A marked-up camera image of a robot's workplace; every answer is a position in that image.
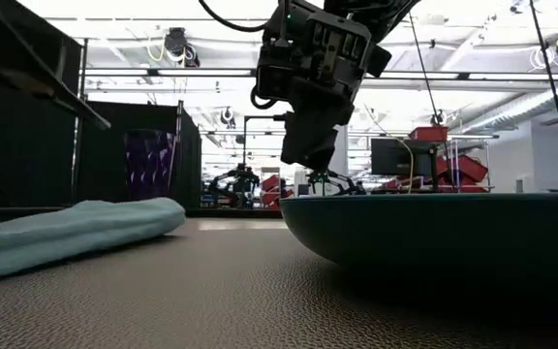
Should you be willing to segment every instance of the ceiling pipe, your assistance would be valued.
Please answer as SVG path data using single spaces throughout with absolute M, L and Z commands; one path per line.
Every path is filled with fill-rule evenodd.
M 523 95 L 451 130 L 452 133 L 478 133 L 509 127 L 554 109 L 552 91 Z

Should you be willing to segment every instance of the textured floor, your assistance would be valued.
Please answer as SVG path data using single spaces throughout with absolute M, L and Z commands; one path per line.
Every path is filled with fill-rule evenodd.
M 282 222 L 192 220 L 0 280 L 0 349 L 558 348 L 558 330 L 374 300 L 342 275 Z

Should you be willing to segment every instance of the light blue towel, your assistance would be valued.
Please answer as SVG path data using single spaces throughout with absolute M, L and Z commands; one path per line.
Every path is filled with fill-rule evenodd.
M 184 213 L 184 208 L 170 199 L 85 202 L 1 223 L 0 276 L 164 235 L 184 223 Z

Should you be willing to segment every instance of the computer monitor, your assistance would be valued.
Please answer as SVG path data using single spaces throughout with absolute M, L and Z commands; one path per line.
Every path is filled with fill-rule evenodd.
M 413 175 L 435 176 L 437 146 L 432 142 L 404 141 L 415 163 Z M 395 139 L 372 139 L 372 175 L 410 175 L 411 154 Z

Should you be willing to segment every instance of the purple fabric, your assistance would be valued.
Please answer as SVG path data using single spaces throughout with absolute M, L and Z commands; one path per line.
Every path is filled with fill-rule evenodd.
M 160 131 L 131 131 L 126 134 L 131 200 L 148 200 L 168 195 L 174 139 L 173 134 Z

